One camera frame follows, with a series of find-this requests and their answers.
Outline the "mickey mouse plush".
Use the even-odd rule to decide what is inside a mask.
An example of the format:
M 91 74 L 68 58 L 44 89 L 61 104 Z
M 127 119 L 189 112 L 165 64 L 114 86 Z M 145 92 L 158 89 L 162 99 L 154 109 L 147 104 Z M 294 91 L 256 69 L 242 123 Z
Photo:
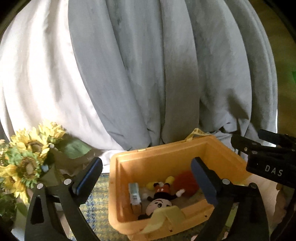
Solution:
M 148 201 L 145 212 L 138 216 L 138 220 L 151 218 L 155 210 L 165 207 L 172 206 L 172 200 L 179 198 L 185 192 L 184 189 L 178 190 L 174 195 L 171 193 L 171 186 L 173 185 L 175 178 L 169 176 L 166 178 L 165 183 L 163 182 L 151 182 L 154 195 L 149 196 L 147 193 L 142 195 L 144 201 Z

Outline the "yellow blue plaid mat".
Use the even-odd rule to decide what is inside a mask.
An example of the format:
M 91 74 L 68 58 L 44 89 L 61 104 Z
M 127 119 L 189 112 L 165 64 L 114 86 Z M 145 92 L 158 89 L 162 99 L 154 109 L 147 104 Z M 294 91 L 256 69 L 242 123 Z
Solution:
M 111 227 L 108 221 L 108 191 L 109 174 L 101 174 L 92 193 L 85 204 L 80 206 L 80 210 L 86 221 L 93 229 L 100 240 L 104 241 L 123 241 L 129 240 L 127 235 L 122 235 Z M 170 235 L 157 240 L 191 240 L 193 236 L 198 235 L 205 227 L 207 221 L 175 235 Z

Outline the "green leafy plant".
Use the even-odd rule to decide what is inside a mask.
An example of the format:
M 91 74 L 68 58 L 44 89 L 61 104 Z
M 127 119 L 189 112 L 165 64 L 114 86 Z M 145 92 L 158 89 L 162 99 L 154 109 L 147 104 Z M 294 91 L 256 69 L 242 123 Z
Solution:
M 26 205 L 18 201 L 13 194 L 6 194 L 1 190 L 1 218 L 9 230 L 13 229 L 18 212 L 26 217 L 28 213 Z

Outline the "white sheer curtain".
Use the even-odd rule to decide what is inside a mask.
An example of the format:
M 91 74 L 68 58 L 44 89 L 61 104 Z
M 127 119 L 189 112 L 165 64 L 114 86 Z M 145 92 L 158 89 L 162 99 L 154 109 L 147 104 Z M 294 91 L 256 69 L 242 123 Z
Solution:
M 67 1 L 30 1 L 1 39 L 1 136 L 44 122 L 94 148 L 108 173 L 122 147 L 105 130 L 74 57 Z

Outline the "grey curtain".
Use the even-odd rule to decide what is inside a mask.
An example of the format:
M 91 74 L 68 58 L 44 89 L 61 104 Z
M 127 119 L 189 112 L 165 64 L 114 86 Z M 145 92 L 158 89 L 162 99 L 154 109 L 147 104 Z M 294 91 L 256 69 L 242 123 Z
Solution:
M 124 150 L 195 128 L 225 145 L 277 130 L 273 52 L 250 1 L 69 1 L 68 21 L 84 86 Z

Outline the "red fluffy pompom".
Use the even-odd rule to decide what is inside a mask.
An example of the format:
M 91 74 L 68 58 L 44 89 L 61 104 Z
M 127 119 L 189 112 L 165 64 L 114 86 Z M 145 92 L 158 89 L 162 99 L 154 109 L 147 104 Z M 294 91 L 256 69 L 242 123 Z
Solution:
M 182 196 L 187 198 L 195 195 L 200 189 L 199 184 L 190 170 L 184 171 L 177 175 L 173 182 L 173 187 L 176 191 L 184 189 L 185 192 L 182 194 Z

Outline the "sunflower bouquet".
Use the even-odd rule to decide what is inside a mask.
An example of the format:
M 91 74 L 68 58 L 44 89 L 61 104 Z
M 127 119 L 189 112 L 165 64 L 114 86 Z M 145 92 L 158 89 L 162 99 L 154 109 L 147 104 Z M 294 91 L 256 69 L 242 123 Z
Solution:
M 1 190 L 27 205 L 28 189 L 36 187 L 46 169 L 51 168 L 52 150 L 76 159 L 87 154 L 91 147 L 67 134 L 62 125 L 50 121 L 17 131 L 9 142 L 1 140 Z

